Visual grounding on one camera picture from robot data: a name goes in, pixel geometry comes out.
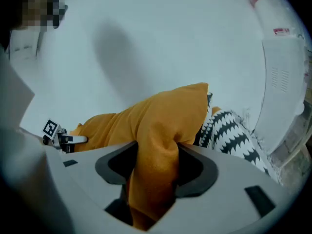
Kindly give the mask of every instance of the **metal clamp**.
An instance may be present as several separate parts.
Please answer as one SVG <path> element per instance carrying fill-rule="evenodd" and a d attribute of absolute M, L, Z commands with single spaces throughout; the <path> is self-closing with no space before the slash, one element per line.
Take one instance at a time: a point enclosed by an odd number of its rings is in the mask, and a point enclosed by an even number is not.
<path fill-rule="evenodd" d="M 68 135 L 65 128 L 62 128 L 58 123 L 51 119 L 47 121 L 42 132 L 44 133 L 44 145 L 48 145 L 52 142 L 56 149 L 63 150 L 66 153 L 73 153 L 76 144 L 88 142 L 88 137 L 86 136 Z"/>

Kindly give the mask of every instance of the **white wall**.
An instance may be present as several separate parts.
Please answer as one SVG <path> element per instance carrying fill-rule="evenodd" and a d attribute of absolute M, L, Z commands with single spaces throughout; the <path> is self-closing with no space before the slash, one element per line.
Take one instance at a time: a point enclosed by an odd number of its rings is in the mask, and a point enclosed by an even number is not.
<path fill-rule="evenodd" d="M 65 2 L 65 19 L 45 33 L 38 66 L 23 67 L 36 93 L 22 122 L 27 130 L 38 133 L 48 117 L 71 130 L 197 82 L 210 84 L 214 105 L 239 114 L 249 108 L 255 127 L 265 63 L 247 0 Z"/>

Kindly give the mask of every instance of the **vent grille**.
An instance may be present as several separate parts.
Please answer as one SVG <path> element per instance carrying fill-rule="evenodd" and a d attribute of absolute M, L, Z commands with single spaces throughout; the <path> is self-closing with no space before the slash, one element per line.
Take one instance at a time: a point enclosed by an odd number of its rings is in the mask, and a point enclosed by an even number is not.
<path fill-rule="evenodd" d="M 278 81 L 278 69 L 272 68 L 272 80 L 271 80 L 272 87 L 277 88 L 277 81 Z"/>
<path fill-rule="evenodd" d="M 288 83 L 289 83 L 289 72 L 288 71 L 282 71 L 281 90 L 283 92 L 287 92 Z"/>

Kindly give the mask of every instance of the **zigzag patterned cloth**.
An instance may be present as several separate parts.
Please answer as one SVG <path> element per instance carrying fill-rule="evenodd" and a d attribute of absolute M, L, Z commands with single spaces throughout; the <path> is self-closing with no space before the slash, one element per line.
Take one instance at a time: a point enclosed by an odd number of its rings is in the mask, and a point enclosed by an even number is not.
<path fill-rule="evenodd" d="M 259 153 L 232 113 L 211 107 L 212 96 L 211 93 L 207 95 L 207 116 L 200 130 L 199 146 L 243 158 L 269 174 Z"/>

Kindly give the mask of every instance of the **yellow towel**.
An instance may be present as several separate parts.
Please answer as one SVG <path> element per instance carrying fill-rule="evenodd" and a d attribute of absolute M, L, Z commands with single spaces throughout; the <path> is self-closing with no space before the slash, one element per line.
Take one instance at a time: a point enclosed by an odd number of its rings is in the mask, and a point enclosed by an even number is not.
<path fill-rule="evenodd" d="M 193 144 L 206 117 L 207 92 L 206 83 L 162 92 L 119 114 L 94 116 L 71 132 L 89 138 L 75 152 L 138 142 L 136 165 L 128 181 L 134 227 L 148 230 L 174 203 L 177 143 Z"/>

